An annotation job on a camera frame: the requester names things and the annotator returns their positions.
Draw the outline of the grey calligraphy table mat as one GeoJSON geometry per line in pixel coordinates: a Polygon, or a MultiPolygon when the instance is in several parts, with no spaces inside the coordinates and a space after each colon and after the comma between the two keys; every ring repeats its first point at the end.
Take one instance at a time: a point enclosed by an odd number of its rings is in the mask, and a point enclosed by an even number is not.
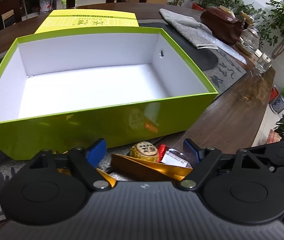
{"type": "MultiPolygon", "coordinates": [[[[211,80],[220,94],[224,93],[230,86],[246,73],[244,68],[223,50],[211,50],[218,58],[216,67],[204,70],[203,73],[211,80]]],[[[25,165],[24,161],[13,161],[0,151],[0,192],[10,179],[25,165]]],[[[0,222],[5,220],[0,207],[0,222]]]]}

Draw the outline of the brown clay teapot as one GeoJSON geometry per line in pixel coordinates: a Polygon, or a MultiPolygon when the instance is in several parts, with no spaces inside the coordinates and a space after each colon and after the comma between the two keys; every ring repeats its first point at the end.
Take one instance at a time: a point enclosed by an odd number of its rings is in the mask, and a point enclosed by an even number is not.
{"type": "Polygon", "coordinates": [[[239,42],[243,32],[243,23],[219,7],[207,7],[200,16],[213,35],[227,45],[239,42]]]}

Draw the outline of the gold tea ball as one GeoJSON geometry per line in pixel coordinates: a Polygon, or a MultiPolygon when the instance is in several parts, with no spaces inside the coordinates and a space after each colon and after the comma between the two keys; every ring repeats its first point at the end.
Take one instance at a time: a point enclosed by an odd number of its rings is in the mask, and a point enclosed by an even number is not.
{"type": "Polygon", "coordinates": [[[129,156],[155,163],[159,160],[158,149],[148,141],[138,142],[134,146],[132,146],[129,152],[129,156]]]}

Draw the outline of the yellow green box lid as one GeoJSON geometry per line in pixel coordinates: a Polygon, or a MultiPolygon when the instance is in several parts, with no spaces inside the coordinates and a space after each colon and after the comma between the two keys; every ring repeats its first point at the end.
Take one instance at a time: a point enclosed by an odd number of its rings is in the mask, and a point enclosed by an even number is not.
{"type": "Polygon", "coordinates": [[[132,12],[99,9],[60,9],[53,10],[35,33],[86,27],[137,27],[138,25],[136,16],[132,12]]]}

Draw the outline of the green open gift box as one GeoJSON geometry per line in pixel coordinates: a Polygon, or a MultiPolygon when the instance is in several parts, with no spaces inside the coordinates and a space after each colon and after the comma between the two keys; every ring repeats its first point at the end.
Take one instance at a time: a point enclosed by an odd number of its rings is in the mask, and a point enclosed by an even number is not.
{"type": "Polygon", "coordinates": [[[17,38],[0,63],[0,150],[28,160],[190,128],[217,90],[161,28],[88,27],[17,38]]]}

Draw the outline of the plastic water bottle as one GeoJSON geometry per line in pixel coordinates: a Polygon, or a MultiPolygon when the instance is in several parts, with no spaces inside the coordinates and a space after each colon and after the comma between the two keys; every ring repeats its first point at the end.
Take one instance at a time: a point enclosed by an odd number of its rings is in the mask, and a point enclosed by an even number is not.
{"type": "Polygon", "coordinates": [[[41,15],[49,14],[52,11],[53,0],[40,0],[39,6],[41,15]]]}

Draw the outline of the grey folded towel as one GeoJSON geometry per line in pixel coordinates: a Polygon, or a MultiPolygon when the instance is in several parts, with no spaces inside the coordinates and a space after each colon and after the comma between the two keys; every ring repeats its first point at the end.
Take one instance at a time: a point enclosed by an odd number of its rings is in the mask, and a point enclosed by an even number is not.
{"type": "Polygon", "coordinates": [[[193,17],[177,14],[163,8],[159,9],[159,12],[164,21],[195,48],[218,50],[218,46],[212,41],[213,33],[206,25],[197,22],[193,17]]]}

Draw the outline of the red small sachet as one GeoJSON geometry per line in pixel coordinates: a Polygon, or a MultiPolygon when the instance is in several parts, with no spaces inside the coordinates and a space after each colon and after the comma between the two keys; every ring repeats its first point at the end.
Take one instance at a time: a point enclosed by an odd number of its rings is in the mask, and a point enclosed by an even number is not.
{"type": "Polygon", "coordinates": [[[158,146],[158,163],[162,162],[162,159],[166,153],[166,151],[169,149],[168,146],[166,146],[165,144],[160,144],[158,146]]]}

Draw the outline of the gold foil tea packet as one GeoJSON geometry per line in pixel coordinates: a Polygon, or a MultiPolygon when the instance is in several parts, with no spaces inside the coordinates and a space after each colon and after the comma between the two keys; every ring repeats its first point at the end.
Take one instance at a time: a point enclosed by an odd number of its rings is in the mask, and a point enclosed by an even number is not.
{"type": "Polygon", "coordinates": [[[118,180],[107,173],[107,169],[113,169],[124,176],[137,181],[181,181],[192,168],[166,165],[137,159],[126,155],[112,154],[109,162],[100,161],[97,171],[114,187],[118,180]]]}

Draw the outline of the clear glass cup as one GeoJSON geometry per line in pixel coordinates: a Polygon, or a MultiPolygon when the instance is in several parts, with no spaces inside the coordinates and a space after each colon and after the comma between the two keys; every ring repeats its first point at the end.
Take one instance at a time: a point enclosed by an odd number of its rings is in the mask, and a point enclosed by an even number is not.
{"type": "Polygon", "coordinates": [[[258,58],[256,64],[255,64],[255,72],[258,76],[261,76],[272,65],[272,57],[268,53],[262,53],[262,55],[258,58]]]}

